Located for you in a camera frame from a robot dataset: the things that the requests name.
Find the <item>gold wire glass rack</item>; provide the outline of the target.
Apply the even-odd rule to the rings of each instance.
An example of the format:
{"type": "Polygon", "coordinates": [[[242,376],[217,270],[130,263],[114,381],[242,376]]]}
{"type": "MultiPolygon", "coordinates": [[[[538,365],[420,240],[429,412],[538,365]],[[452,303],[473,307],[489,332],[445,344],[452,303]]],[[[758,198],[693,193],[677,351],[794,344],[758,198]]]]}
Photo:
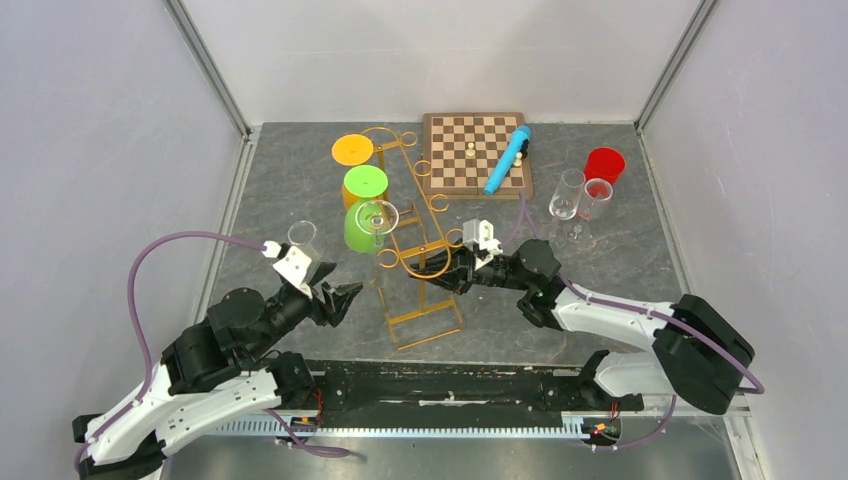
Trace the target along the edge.
{"type": "Polygon", "coordinates": [[[387,217],[394,218],[397,223],[392,230],[382,234],[380,249],[375,252],[378,279],[383,279],[385,272],[403,269],[407,276],[419,282],[417,307],[407,313],[394,316],[387,301],[386,287],[379,284],[377,291],[384,310],[388,331],[396,350],[407,350],[449,335],[456,334],[465,327],[465,320],[452,293],[440,302],[432,303],[427,300],[430,282],[444,275],[454,259],[452,249],[455,247],[448,239],[448,233],[443,230],[438,215],[449,209],[449,201],[443,194],[429,194],[425,191],[425,180],[429,177],[429,162],[410,159],[407,149],[417,144],[417,134],[407,131],[402,134],[384,126],[373,126],[362,131],[371,139],[377,132],[387,132],[392,140],[372,147],[377,166],[386,169],[385,153],[391,149],[400,151],[407,169],[413,178],[418,191],[418,198],[409,202],[406,209],[388,208],[389,193],[384,192],[375,202],[375,206],[387,217]],[[447,330],[422,337],[410,342],[402,342],[396,332],[400,325],[435,312],[449,309],[456,317],[456,322],[447,330]]]}

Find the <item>green plastic wine glass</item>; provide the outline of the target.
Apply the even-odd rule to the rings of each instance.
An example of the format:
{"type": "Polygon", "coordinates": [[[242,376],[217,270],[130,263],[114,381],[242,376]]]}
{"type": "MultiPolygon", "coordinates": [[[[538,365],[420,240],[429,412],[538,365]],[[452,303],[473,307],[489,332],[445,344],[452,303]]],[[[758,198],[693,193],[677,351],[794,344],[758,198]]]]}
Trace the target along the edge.
{"type": "Polygon", "coordinates": [[[376,248],[377,231],[371,219],[379,216],[381,207],[375,203],[386,192],[388,177],[373,165],[359,165],[348,170],[342,184],[346,210],[344,240],[358,253],[372,253],[376,248]]]}

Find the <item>clear wine glass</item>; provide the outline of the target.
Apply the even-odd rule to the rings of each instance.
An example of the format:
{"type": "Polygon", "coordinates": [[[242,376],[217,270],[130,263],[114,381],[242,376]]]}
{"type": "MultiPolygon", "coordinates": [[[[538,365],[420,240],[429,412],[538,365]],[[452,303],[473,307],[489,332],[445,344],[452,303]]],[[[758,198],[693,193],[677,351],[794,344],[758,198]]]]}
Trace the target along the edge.
{"type": "Polygon", "coordinates": [[[366,200],[355,212],[354,225],[364,253],[376,253],[389,240],[399,223],[399,212],[391,202],[366,200]]]}
{"type": "Polygon", "coordinates": [[[287,242],[291,246],[299,248],[312,260],[327,260],[324,237],[312,221],[298,220],[294,222],[287,231],[287,242]]]}
{"type": "Polygon", "coordinates": [[[593,178],[585,182],[577,203],[576,220],[566,230],[570,243],[588,246],[593,242],[591,223],[609,209],[613,195],[613,185],[605,179],[593,178]]]}
{"type": "Polygon", "coordinates": [[[540,237],[552,247],[562,248],[568,239],[564,227],[577,215],[577,208],[585,184],[582,170],[570,168],[562,172],[548,204],[550,219],[540,230],[540,237]]]}

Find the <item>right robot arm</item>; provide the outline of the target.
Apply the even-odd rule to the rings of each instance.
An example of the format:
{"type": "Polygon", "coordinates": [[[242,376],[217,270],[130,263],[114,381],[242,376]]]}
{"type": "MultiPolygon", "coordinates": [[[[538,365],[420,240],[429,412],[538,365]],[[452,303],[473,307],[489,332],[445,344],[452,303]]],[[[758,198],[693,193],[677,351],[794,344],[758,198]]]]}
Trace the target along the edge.
{"type": "Polygon", "coordinates": [[[411,273],[455,295],[472,286],[522,292],[517,307],[539,328],[583,332],[637,348],[602,355],[577,382],[580,400],[602,408],[631,394],[676,394],[706,413],[722,415],[743,392],[753,346],[705,299],[639,302],[603,295],[567,281],[545,240],[531,239],[504,254],[469,242],[428,256],[411,273]]]}

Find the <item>red plastic wine glass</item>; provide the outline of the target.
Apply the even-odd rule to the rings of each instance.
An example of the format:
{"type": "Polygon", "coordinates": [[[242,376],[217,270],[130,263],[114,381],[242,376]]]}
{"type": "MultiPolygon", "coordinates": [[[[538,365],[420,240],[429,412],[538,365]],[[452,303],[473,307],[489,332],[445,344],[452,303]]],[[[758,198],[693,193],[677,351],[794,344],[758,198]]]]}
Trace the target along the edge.
{"type": "Polygon", "coordinates": [[[589,153],[583,173],[586,180],[602,179],[615,185],[626,167],[626,159],[617,150],[599,147],[589,153]]]}

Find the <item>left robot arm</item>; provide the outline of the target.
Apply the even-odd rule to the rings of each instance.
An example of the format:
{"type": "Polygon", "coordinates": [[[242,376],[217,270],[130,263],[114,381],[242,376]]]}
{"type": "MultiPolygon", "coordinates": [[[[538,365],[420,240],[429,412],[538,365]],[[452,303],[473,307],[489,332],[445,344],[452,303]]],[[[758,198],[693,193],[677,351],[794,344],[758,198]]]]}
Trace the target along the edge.
{"type": "Polygon", "coordinates": [[[273,347],[302,321],[337,326],[361,283],[322,283],[312,297],[285,284],[264,298],[233,290],[185,329],[123,405],[73,423],[82,479],[144,479],[197,438],[267,409],[319,412],[320,389],[304,357],[273,347]]]}

